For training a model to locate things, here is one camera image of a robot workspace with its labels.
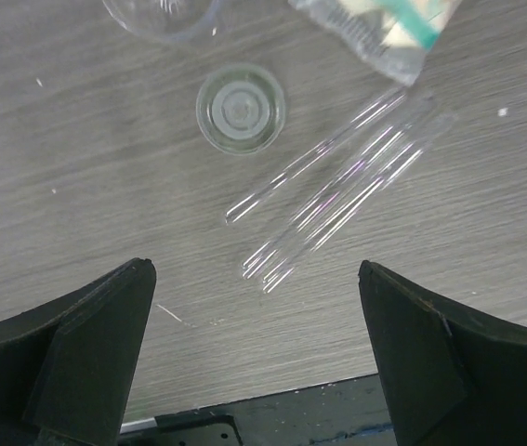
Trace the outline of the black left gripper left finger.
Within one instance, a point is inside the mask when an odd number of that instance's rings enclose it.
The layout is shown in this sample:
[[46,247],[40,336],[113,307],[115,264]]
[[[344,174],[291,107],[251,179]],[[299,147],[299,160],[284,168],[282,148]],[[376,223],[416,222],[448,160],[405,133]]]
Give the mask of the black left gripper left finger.
[[0,445],[116,444],[155,284],[133,258],[0,321]]

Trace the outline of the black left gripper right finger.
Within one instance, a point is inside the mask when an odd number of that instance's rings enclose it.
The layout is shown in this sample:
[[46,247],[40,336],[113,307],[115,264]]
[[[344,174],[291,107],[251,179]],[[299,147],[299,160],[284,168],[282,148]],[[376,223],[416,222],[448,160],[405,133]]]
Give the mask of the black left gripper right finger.
[[527,445],[527,327],[365,260],[362,310],[400,445]]

